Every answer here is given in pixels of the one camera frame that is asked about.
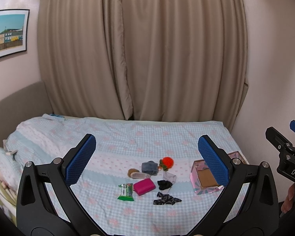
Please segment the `headboard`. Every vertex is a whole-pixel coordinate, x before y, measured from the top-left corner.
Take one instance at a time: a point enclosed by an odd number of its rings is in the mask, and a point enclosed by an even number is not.
[[[0,147],[23,121],[52,113],[45,84],[40,81],[27,86],[0,101]]]

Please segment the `beige curtain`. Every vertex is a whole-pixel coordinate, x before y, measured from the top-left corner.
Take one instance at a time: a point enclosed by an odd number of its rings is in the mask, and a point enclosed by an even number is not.
[[[122,0],[135,120],[222,121],[246,74],[243,0]]]
[[[128,119],[121,0],[41,0],[38,54],[55,113]]]
[[[234,124],[242,0],[41,0],[38,47],[55,112]]]

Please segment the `cardboard box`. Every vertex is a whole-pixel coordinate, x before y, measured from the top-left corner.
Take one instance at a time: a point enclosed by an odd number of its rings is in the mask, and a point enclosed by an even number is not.
[[[247,161],[238,151],[229,153],[228,156],[231,159],[238,158],[244,164],[247,164]],[[194,192],[197,195],[216,192],[224,188],[223,186],[218,185],[204,160],[194,161],[191,167],[190,180],[194,188]]]

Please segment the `orange pom-pom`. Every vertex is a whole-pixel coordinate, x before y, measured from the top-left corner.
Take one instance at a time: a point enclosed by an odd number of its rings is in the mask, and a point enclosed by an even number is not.
[[[168,169],[170,169],[174,165],[174,160],[170,157],[162,158],[162,162]]]

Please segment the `blue sky in picture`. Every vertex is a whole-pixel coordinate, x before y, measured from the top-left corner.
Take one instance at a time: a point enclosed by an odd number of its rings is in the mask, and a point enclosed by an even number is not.
[[[25,14],[0,15],[0,33],[5,29],[22,29]]]

